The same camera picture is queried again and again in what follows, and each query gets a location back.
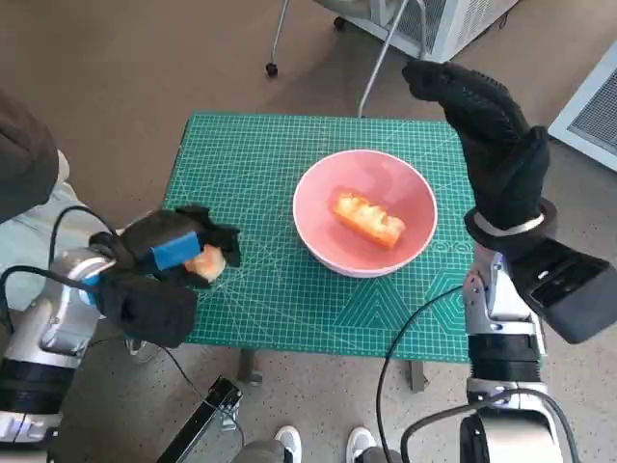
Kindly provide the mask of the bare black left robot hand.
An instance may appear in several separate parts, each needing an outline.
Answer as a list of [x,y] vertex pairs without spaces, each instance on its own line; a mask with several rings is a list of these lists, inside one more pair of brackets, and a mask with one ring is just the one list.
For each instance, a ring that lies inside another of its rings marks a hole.
[[159,209],[132,223],[120,243],[139,272],[160,281],[208,288],[226,267],[239,267],[236,227],[215,223],[197,204]]

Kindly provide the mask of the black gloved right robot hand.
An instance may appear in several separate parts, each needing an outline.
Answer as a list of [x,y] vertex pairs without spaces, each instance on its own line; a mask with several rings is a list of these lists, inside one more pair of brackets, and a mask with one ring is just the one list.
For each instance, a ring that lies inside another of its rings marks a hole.
[[411,94],[439,104],[457,132],[483,219],[505,232],[539,217],[550,164],[548,134],[528,124],[508,89],[450,62],[412,59],[402,74]]

